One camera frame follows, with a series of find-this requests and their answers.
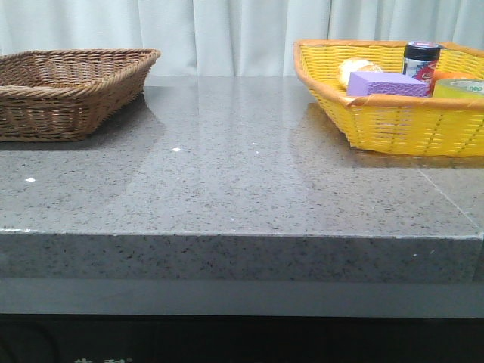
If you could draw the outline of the black lidded jar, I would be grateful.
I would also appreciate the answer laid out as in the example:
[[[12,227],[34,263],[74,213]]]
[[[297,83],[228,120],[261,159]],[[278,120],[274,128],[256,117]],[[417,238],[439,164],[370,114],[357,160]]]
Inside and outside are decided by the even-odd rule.
[[[426,84],[426,96],[430,96],[431,82],[439,62],[443,45],[435,42],[408,42],[405,45],[402,74]]]

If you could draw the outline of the white curtain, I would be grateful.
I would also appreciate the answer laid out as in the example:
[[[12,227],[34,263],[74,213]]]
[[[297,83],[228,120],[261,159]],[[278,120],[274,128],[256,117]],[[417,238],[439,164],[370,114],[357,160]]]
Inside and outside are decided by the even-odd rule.
[[[299,39],[483,46],[481,1],[3,1],[1,52],[156,48],[156,76],[292,76]]]

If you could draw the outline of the yellow packing tape roll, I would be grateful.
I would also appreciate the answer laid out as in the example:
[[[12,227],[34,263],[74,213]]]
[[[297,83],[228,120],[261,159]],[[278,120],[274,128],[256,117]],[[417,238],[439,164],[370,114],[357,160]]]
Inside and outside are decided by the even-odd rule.
[[[434,98],[483,98],[481,79],[440,79],[433,90]]]

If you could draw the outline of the orange fruit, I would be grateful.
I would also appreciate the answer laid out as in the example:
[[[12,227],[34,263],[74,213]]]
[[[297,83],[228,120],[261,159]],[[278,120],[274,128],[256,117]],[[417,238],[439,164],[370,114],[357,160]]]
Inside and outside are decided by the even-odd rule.
[[[435,70],[433,73],[433,78],[430,85],[433,88],[436,82],[441,79],[475,79],[475,78],[476,76],[470,73],[444,72],[440,70]]]

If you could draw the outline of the bread roll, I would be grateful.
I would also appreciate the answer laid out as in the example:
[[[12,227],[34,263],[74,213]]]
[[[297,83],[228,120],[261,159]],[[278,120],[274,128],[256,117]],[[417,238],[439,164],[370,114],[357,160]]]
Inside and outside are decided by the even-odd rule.
[[[349,77],[354,72],[382,73],[383,69],[374,62],[362,58],[346,59],[337,68],[337,81],[341,87],[347,89]]]

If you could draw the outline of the yellow woven basket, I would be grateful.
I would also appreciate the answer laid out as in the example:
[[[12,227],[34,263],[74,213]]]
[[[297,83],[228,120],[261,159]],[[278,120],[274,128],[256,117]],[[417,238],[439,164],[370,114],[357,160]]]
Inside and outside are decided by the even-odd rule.
[[[349,97],[337,81],[339,65],[352,57],[399,72],[404,49],[403,41],[302,39],[293,45],[294,69],[353,147],[419,157],[481,156],[482,100]]]

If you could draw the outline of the brown wicker basket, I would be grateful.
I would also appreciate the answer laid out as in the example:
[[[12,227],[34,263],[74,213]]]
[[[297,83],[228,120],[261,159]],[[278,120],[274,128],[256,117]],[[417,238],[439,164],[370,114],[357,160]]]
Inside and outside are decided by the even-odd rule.
[[[152,48],[33,50],[1,57],[1,140],[79,141],[135,100]]]

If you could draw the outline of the purple foam block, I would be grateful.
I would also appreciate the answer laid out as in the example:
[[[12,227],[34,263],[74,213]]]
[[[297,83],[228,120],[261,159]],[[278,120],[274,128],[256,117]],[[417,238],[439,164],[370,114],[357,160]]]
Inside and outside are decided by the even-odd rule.
[[[348,96],[363,97],[375,94],[426,97],[425,82],[401,73],[351,72],[346,93]]]

